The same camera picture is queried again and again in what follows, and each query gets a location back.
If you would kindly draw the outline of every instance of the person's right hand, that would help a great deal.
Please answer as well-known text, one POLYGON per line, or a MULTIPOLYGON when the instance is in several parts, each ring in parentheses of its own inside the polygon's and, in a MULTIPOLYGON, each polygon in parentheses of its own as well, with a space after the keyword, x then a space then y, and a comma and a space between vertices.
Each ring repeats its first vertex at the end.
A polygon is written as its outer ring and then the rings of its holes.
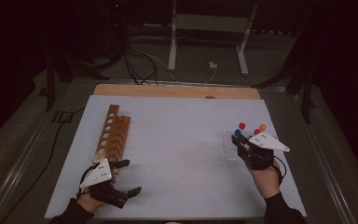
MULTIPOLYGON (((279 164, 274 159, 274 165, 279 168, 279 164)), ((270 198, 280 192, 279 190, 279 174, 272 166, 265 170, 253 170, 246 166, 251 173, 255 186, 265 199, 270 198)))

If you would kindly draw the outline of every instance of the red ball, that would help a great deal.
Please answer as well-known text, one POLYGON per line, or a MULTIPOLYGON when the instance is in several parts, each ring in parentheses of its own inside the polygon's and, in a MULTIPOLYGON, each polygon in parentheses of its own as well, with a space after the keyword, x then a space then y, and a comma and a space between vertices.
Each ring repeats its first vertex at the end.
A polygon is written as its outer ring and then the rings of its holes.
POLYGON ((260 129, 255 130, 255 134, 261 133, 260 129))
POLYGON ((239 128, 240 128, 240 129, 243 130, 243 129, 245 129, 245 127, 246 127, 245 123, 240 123, 240 125, 239 125, 239 128))

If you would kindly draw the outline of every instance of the white board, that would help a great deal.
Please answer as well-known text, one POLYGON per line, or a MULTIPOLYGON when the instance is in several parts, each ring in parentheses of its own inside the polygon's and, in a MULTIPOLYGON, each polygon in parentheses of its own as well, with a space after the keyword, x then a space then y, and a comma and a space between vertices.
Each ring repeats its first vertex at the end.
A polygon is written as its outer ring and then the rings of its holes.
MULTIPOLYGON (((120 105, 119 115, 131 117, 123 157, 131 164, 120 170, 115 188, 127 192, 142 187, 142 191, 123 209, 103 206, 96 218, 264 216, 265 202, 244 162, 227 160, 223 149, 223 136, 234 132, 240 122, 248 130, 264 123, 276 135, 263 100, 91 96, 45 217, 60 215, 75 197, 80 177, 91 165, 109 105, 120 105)), ((305 216, 289 164, 283 152, 275 155, 287 167, 282 195, 305 216)))

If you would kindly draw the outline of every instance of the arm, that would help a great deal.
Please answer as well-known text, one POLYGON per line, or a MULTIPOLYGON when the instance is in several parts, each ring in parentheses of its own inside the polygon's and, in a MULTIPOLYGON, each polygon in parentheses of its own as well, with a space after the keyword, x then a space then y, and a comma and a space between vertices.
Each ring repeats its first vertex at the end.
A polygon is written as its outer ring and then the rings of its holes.
POLYGON ((305 218, 296 209, 290 208, 284 201, 279 189, 279 174, 269 167, 265 170, 253 170, 247 167, 252 175, 260 195, 266 201, 265 221, 267 224, 305 224, 305 218))

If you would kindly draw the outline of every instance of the table leg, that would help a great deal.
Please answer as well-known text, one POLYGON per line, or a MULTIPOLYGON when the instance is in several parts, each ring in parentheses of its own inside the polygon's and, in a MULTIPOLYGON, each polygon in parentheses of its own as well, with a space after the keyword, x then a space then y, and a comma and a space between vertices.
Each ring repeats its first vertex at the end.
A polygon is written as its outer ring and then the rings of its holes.
POLYGON ((245 50, 246 42, 248 41, 249 35, 252 30, 253 21, 255 18, 255 13, 257 12, 258 4, 253 6, 251 15, 249 20, 246 24, 245 32, 243 33, 243 40, 240 45, 237 46, 237 54, 238 54, 238 61, 240 63, 241 74, 243 76, 249 75, 248 65, 246 64, 245 56, 243 55, 243 51, 245 50))

